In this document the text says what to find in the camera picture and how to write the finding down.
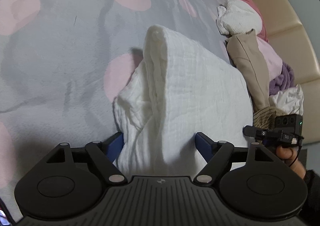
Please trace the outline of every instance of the beige cloth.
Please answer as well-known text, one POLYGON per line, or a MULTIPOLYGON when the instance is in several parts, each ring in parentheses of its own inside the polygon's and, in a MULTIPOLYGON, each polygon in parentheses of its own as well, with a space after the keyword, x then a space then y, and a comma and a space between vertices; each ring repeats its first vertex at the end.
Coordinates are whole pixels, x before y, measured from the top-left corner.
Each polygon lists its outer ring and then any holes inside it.
POLYGON ((274 129, 275 118, 287 115, 284 111, 274 107, 266 107, 253 114, 253 126, 261 129, 274 129))
POLYGON ((269 107, 269 71, 258 48, 255 30, 232 36, 228 40, 227 51, 247 83, 253 111, 269 107))

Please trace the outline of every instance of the folded white cloth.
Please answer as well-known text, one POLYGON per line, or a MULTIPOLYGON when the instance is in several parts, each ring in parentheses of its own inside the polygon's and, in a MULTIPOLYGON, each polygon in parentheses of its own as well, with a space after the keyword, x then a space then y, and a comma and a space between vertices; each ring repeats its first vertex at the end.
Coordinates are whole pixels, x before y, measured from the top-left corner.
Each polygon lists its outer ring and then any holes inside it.
POLYGON ((262 20, 259 14, 242 0, 227 0, 218 7, 217 27, 221 34, 247 33, 254 29, 256 35, 262 30, 262 20))
POLYGON ((194 135, 245 147, 252 107, 241 73, 198 42, 162 26, 148 29, 144 60, 115 99, 126 175, 195 176, 206 162, 194 135))
POLYGON ((303 91, 301 85, 279 91, 269 96, 271 106, 283 110, 287 114, 303 114, 303 91))

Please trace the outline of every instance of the gray blanket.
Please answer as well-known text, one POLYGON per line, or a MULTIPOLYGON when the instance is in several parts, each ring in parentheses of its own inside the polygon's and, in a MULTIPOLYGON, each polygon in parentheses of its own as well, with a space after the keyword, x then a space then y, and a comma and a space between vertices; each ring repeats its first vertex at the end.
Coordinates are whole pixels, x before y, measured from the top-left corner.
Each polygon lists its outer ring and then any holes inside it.
POLYGON ((154 24, 228 60, 215 19, 225 0, 0 0, 0 197, 60 142, 117 131, 113 99, 154 24))

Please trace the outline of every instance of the logo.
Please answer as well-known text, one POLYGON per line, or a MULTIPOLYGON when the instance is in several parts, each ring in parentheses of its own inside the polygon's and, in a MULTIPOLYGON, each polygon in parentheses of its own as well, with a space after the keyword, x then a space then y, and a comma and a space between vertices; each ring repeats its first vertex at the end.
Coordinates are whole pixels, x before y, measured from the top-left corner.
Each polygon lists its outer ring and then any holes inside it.
POLYGON ((166 180, 164 180, 164 179, 162 179, 162 178, 157 180, 157 183, 159 183, 159 184, 163 184, 163 183, 165 183, 165 182, 166 182, 166 180))

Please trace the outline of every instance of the purple cloth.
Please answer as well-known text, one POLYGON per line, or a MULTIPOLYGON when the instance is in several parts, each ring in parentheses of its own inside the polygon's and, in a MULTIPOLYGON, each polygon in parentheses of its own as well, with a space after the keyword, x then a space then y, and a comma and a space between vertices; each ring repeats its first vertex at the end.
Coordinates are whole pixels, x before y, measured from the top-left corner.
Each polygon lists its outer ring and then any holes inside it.
POLYGON ((276 95, 279 91, 290 87, 294 87, 294 73, 289 65, 283 63, 281 74, 269 83, 269 95, 276 95))

